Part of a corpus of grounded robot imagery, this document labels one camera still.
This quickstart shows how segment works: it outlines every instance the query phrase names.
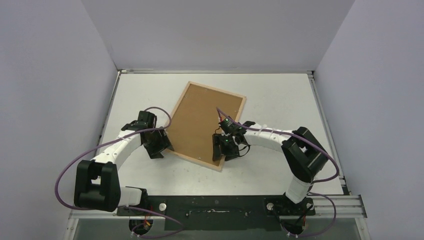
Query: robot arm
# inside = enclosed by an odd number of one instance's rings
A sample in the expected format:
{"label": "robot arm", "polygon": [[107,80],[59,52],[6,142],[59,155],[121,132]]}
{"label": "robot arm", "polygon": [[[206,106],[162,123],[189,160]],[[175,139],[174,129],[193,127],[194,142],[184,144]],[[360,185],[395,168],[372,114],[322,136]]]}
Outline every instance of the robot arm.
{"label": "robot arm", "polygon": [[[147,191],[142,188],[120,186],[118,170],[140,146],[144,146],[151,159],[163,158],[161,152],[172,145],[164,130],[128,134],[156,125],[156,116],[148,111],[140,111],[138,119],[126,124],[119,132],[116,142],[91,160],[82,160],[76,169],[74,204],[80,208],[113,212],[117,207],[144,206],[147,204]],[[100,184],[92,180],[100,178]]]}
{"label": "robot arm", "polygon": [[243,144],[250,148],[251,145],[262,146],[277,152],[284,153],[293,178],[291,180],[285,196],[294,204],[303,201],[309,190],[312,188],[312,181],[319,171],[327,163],[327,158],[313,147],[303,141],[289,135],[281,135],[275,132],[288,132],[309,140],[321,149],[323,147],[312,133],[305,127],[298,130],[282,131],[268,128],[247,121],[243,126],[256,129],[249,130],[239,127],[228,118],[219,123],[222,134],[213,135],[213,159],[218,160],[221,155],[225,155],[225,160],[229,161],[240,157],[239,145]]}

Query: bolt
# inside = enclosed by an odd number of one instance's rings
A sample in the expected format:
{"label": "bolt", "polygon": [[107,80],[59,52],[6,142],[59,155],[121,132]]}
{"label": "bolt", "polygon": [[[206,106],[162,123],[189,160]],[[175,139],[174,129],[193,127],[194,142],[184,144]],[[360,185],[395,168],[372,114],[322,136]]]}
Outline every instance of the bolt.
{"label": "bolt", "polygon": [[270,202],[266,205],[266,209],[268,209],[269,211],[272,211],[274,208],[274,203]]}
{"label": "bolt", "polygon": [[161,203],[161,204],[159,204],[159,210],[160,210],[161,212],[165,211],[165,209],[167,209],[167,205],[166,205],[165,203]]}

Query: cork board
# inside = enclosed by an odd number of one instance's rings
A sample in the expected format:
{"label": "cork board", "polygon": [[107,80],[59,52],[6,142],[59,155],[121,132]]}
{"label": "cork board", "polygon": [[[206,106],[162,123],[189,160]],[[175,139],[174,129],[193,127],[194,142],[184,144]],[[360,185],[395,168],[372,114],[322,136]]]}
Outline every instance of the cork board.
{"label": "cork board", "polygon": [[245,101],[245,96],[189,81],[171,113],[172,124],[166,130],[174,148],[170,152],[221,171],[224,157],[212,160],[212,134],[219,123],[217,107],[238,121]]}

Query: white wall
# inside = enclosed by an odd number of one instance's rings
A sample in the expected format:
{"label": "white wall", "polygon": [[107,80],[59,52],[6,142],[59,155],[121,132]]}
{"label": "white wall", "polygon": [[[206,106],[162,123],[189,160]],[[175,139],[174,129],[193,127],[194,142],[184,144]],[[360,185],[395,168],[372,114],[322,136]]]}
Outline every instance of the white wall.
{"label": "white wall", "polygon": [[119,69],[314,70],[354,0],[82,0]]}
{"label": "white wall", "polygon": [[372,239],[423,239],[424,1],[356,0],[315,72]]}
{"label": "white wall", "polygon": [[[62,239],[54,183],[97,143],[117,71],[79,0],[6,0],[0,74],[0,239]],[[61,184],[70,204],[74,178]]]}

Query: white table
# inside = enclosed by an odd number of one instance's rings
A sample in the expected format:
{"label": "white table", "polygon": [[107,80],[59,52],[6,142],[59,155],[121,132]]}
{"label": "white table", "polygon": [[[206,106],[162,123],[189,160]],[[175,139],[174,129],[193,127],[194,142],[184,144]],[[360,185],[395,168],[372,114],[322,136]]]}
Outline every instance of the white table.
{"label": "white table", "polygon": [[[122,126],[136,120],[139,111],[147,107],[161,107],[170,113],[188,81],[246,96],[241,123],[254,121],[282,130],[303,126],[330,152],[306,74],[122,74],[101,142],[115,139]],[[163,126],[166,115],[158,110],[154,114],[158,116],[157,125]],[[335,172],[328,161],[317,179]],[[225,162],[222,172],[171,153],[165,153],[163,159],[150,159],[144,147],[139,147],[118,174],[121,186],[145,188],[149,195],[281,195],[292,179],[285,156],[260,146],[253,146],[244,157]],[[312,191],[343,194],[339,178],[317,183]]]}

